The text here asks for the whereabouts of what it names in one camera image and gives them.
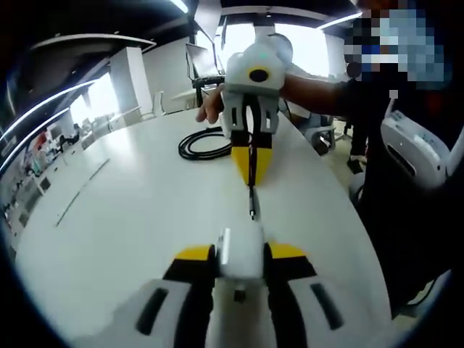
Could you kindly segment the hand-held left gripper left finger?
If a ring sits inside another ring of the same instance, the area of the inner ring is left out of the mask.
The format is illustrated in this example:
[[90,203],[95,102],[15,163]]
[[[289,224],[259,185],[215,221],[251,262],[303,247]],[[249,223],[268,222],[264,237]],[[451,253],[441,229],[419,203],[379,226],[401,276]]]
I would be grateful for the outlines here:
[[87,347],[204,347],[218,267],[212,244],[184,249],[86,338]]

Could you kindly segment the person's right hand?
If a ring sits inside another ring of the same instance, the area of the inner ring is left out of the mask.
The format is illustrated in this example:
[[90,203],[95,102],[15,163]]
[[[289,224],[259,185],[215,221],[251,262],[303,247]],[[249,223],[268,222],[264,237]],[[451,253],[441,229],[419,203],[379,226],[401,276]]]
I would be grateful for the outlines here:
[[198,123],[207,121],[209,124],[215,124],[218,121],[219,114],[224,110],[222,99],[224,85],[219,85],[214,91],[211,91],[203,104],[199,108],[196,116]]

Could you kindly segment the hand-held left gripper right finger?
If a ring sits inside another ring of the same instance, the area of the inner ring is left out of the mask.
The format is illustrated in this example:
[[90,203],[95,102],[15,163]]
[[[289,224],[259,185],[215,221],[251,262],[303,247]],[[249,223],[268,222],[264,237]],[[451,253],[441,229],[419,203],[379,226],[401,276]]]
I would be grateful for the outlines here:
[[317,272],[291,244],[266,242],[263,275],[278,347],[388,347],[390,329],[374,321],[349,287]]

